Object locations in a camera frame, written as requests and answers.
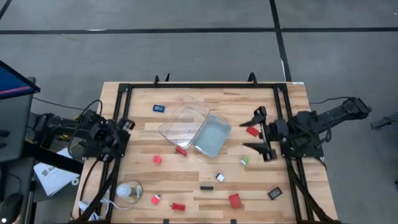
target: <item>concrete floor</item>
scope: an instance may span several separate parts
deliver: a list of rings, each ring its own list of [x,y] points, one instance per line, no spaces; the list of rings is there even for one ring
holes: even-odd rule
[[[277,0],[282,27],[398,27],[394,0]],[[0,30],[273,27],[262,0],[12,0]],[[324,146],[339,219],[346,223],[396,223],[396,128],[369,123],[398,112],[398,32],[283,34],[290,72],[305,82],[310,101],[358,96],[371,105],[369,119],[333,129]],[[35,76],[36,97],[84,107],[104,81],[149,81],[171,73],[175,81],[282,81],[274,33],[0,35],[0,58]],[[314,106],[324,111],[340,102]],[[35,113],[74,117],[77,111],[34,101]],[[65,222],[76,188],[40,202],[36,223]]]

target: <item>monitor screen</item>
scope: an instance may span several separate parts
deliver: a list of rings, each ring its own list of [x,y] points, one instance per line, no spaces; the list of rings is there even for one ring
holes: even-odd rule
[[[40,91],[35,84],[0,61],[0,99],[33,94]]]

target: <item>small blue object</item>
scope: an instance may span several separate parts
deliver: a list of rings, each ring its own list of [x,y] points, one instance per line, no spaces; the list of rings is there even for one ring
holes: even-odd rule
[[[164,106],[162,106],[162,105],[154,105],[154,108],[152,110],[156,111],[156,112],[163,113],[164,112]]]

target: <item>green object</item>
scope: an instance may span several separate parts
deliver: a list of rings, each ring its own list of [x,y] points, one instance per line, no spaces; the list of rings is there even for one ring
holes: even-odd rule
[[[241,163],[245,166],[248,164],[248,162],[249,162],[249,158],[247,156],[243,157],[243,159],[241,160]]]

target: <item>wooden tabletop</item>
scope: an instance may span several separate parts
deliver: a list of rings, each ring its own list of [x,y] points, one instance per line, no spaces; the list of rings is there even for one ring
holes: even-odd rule
[[[118,85],[116,82],[104,83],[101,100],[105,118],[113,116]],[[288,83],[287,86],[293,114],[309,110],[305,86],[294,83]],[[192,147],[187,151],[187,157],[176,154],[175,146],[159,134],[159,126],[167,122],[184,95],[204,102],[211,108],[211,114],[232,125],[229,139],[214,158],[206,157]],[[281,103],[286,118],[283,100]],[[153,105],[164,105],[165,113],[153,112]],[[244,142],[261,141],[248,134],[246,128],[239,127],[240,123],[252,118],[253,111],[259,106],[267,108],[268,121],[277,118],[271,89],[134,89],[128,118],[136,123],[136,127],[131,131],[129,146],[121,162],[118,184],[137,181],[142,185],[144,194],[134,208],[114,209],[112,223],[162,223],[165,218],[171,223],[230,223],[231,219],[237,219],[238,223],[295,223],[286,164],[280,154],[279,145],[272,143],[278,160],[266,163],[256,151],[242,146]],[[155,155],[162,158],[159,166],[152,162]],[[244,156],[249,158],[246,166],[239,163]],[[94,159],[85,162],[73,209],[74,217],[78,216],[77,202],[82,182],[93,162]],[[326,214],[337,219],[325,168],[315,159],[304,158],[303,163],[310,193]],[[84,193],[84,201],[91,201],[98,192],[102,166],[99,162],[93,169]],[[225,176],[224,182],[220,183],[215,179],[217,173]],[[214,190],[200,190],[202,183],[214,185]],[[276,187],[283,194],[276,200],[271,200],[267,193]],[[228,196],[236,193],[243,205],[233,209]],[[150,202],[155,194],[161,194],[158,205]],[[303,218],[306,218],[303,198],[298,194]],[[118,197],[115,202],[120,207],[129,206]],[[174,202],[185,204],[186,210],[172,210],[170,205]]]

